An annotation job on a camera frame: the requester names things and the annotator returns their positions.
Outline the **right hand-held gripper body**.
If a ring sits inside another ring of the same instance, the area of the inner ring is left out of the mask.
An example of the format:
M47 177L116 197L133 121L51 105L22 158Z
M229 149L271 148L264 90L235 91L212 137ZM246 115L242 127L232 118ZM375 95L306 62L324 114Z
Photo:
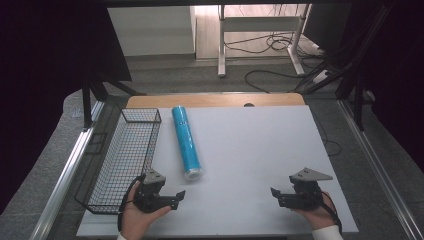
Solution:
M317 209L323 202L319 181L332 180L333 177L310 168L304 168L289 177L295 190L294 199L289 207L311 211Z

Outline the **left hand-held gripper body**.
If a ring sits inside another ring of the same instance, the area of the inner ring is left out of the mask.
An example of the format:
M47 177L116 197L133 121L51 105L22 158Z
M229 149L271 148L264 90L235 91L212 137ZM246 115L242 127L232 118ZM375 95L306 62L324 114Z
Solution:
M165 181L166 178L154 169L148 170L136 190L134 205L144 213L153 213L165 207L166 199L159 194Z

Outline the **person's right hand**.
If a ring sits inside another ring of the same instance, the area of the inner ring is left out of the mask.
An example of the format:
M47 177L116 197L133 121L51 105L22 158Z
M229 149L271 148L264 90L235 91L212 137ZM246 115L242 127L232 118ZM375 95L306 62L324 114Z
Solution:
M322 197L325 205L329 207L333 212L336 212L336 208L332 202L329 193L323 192ZM335 221L332 218L331 214L322 206L313 211L294 209L294 212L303 216L313 230L318 230L335 225Z

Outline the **white table cover sheet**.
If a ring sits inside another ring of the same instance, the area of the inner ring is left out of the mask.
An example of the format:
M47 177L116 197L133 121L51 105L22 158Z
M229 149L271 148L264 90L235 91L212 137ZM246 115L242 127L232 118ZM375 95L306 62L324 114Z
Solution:
M190 108L192 136L202 167L184 177L170 109L162 124L153 168L165 176L161 192L184 192L175 211L155 221L152 238L252 238L309 233L307 221L279 206L273 189L292 192L289 177L310 168L329 175L330 193L345 233L358 228L308 106Z

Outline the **aluminium rail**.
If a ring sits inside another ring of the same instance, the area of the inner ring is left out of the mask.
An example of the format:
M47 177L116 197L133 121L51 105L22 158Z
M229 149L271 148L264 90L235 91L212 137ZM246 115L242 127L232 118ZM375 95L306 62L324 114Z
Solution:
M404 232L409 240L424 240L424 232L417 225L406 201L396 189L386 169L383 167L378 154L372 146L364 130L361 130L354 121L353 110L347 100L337 100L337 104L347 121L356 141L358 142L365 158L376 176L385 196L387 197L396 217L398 218Z
M94 127L103 110L104 103L96 102L90 111L93 123L86 130L83 130L68 157L68 160L56 182L56 185L47 201L47 204L30 236L30 240L46 240L50 230L52 229L56 217L61 209L61 206L66 198L67 192L72 184L73 178L81 162L83 153L88 145L88 142L93 135Z

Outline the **white cabinet panel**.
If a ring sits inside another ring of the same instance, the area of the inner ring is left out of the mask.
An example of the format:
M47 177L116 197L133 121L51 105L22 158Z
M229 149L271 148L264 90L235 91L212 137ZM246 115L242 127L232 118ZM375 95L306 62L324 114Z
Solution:
M195 52L193 7L109 8L108 13L125 56Z

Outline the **white desk frame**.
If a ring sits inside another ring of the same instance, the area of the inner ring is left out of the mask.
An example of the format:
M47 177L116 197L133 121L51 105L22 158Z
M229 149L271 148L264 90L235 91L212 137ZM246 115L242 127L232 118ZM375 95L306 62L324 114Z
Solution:
M270 41L282 40L283 49L287 52L297 76L304 76L305 71L297 53L300 37L307 20L310 4L297 8L294 15L273 16L225 16L225 5L218 6L219 16L219 46L218 46L218 76L226 76L226 50L231 45L242 43L242 40L227 42L227 33L265 33Z

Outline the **black metal stand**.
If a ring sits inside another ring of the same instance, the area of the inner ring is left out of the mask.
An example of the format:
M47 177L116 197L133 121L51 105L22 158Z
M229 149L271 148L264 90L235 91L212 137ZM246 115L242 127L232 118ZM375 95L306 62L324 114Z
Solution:
M110 94L106 90L104 83L108 83L113 87L129 94L130 96L146 96L146 93L136 91L135 89L115 81L102 73L87 73L82 80L82 97L83 97L83 115L84 126L83 130L87 131L93 125L93 116L91 113L91 95L98 101L105 101L109 98Z
M338 99L347 100L350 94L353 94L353 122L360 131L364 130L362 123L362 109L364 104L363 93L364 79L360 74L344 78L336 90L336 97Z

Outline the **white right sleeve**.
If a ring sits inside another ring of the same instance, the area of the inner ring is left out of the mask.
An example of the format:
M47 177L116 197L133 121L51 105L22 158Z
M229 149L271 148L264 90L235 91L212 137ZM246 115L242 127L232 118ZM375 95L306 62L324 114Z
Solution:
M314 240L344 240L337 225L313 230L312 236Z

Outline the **white power strip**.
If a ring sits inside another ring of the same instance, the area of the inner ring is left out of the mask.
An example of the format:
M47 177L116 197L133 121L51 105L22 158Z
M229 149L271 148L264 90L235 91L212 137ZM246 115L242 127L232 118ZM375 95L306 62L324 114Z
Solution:
M323 81L325 78L327 78L328 76L330 76L332 74L332 72L330 70L323 70L321 73L319 73L314 79L313 82L315 84L320 83L321 81Z

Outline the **blue wrapped roll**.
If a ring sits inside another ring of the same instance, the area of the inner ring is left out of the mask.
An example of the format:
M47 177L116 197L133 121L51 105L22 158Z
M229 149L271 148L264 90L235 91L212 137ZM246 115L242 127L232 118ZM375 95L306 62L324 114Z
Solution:
M202 176L202 168L192 137L186 109L183 106L175 106L171 110L171 113L185 178L189 181L196 181Z

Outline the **person's left hand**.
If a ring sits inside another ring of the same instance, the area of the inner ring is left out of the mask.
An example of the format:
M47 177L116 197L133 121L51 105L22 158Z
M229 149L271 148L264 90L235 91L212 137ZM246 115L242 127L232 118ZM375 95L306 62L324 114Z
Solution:
M144 213L140 211L133 204L133 198L139 184L139 181L135 182L124 202L121 220L122 226L119 230L117 240L141 240L155 220L171 211L170 206L165 206L153 213Z

